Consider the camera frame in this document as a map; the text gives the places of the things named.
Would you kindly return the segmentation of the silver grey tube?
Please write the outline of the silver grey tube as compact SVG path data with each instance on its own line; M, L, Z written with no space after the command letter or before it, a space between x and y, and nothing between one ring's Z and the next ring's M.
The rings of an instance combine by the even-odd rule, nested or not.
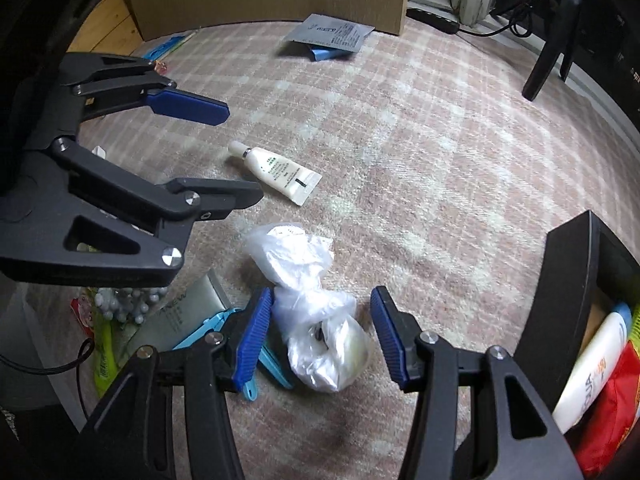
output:
M180 296L169 301L143 322L126 342L118 365L123 366L141 346L152 346L159 352L172 350L205 321L230 307L230 301L215 271L210 269Z

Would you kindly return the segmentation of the white plastic bag bundle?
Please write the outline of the white plastic bag bundle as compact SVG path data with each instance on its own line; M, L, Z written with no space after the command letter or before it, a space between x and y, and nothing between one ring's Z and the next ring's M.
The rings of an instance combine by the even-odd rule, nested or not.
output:
M369 363L371 341L356 320L357 300L321 280L332 266L333 240L296 223L258 226L244 248L273 284L272 316L293 374L308 388L338 393Z

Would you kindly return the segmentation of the white cream tube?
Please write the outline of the white cream tube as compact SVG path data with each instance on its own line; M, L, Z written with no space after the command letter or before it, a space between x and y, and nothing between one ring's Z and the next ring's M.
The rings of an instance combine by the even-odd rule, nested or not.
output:
M228 150L233 157L242 159L254 177L297 206L303 206L322 179L318 172L264 148L231 141Z

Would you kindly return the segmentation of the green tube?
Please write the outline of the green tube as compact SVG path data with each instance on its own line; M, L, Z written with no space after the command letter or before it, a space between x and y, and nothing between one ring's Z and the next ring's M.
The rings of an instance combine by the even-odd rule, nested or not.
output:
M113 311L111 293L106 289L90 288L94 344L93 380L100 398L119 372L113 351Z

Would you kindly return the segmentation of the grey blue pouch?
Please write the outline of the grey blue pouch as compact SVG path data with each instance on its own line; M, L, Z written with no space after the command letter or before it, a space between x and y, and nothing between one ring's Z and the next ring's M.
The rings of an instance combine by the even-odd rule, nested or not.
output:
M313 13L292 29L284 40L306 46L311 59L320 62L358 53L373 31L374 27L370 25Z

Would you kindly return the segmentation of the white lotion bottle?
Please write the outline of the white lotion bottle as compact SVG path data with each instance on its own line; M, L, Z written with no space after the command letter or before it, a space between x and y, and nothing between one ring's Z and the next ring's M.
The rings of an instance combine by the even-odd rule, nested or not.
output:
M552 417L562 434L582 419L610 379L626 347L631 310L616 304L578 356Z

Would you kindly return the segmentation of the black storage box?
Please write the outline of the black storage box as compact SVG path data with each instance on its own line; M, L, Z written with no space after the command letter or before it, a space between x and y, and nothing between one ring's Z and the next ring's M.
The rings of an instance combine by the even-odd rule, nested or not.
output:
M552 455L567 456L566 467L551 469L552 479L585 479L573 445L597 399L566 434L552 413L578 356L622 302L632 316L639 303L639 263L602 219L587 210L547 234L533 304L514 360L549 412L549 432L556 441L542 454L541 463L550 463ZM637 422L597 478L616 477L617 466L638 456L636 432Z

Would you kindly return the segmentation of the red plastic bag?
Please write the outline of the red plastic bag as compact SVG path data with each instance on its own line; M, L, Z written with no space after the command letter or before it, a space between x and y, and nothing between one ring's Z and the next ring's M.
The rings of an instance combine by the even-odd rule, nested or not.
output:
M612 462L639 418L639 355L629 341L593 411L573 445L586 479L594 479Z

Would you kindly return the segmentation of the green plastic comb basket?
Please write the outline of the green plastic comb basket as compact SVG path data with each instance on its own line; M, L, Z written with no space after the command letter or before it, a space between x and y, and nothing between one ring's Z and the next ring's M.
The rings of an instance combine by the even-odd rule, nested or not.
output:
M632 343L637 353L640 353L640 304L636 304L632 312L628 340Z

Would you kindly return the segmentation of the black power strip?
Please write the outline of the black power strip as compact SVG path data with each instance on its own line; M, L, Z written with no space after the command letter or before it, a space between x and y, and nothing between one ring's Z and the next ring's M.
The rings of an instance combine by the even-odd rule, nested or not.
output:
M444 18L439 14L422 9L410 8L406 11L406 17L431 26L446 35L457 35L460 30L459 23L450 20L449 18Z

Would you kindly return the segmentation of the black table leg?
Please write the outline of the black table leg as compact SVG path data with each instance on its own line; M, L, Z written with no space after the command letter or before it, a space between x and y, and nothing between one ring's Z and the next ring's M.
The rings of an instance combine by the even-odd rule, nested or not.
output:
M582 0L561 0L550 34L522 90L526 100L533 101L551 74L556 61L570 40L577 23Z

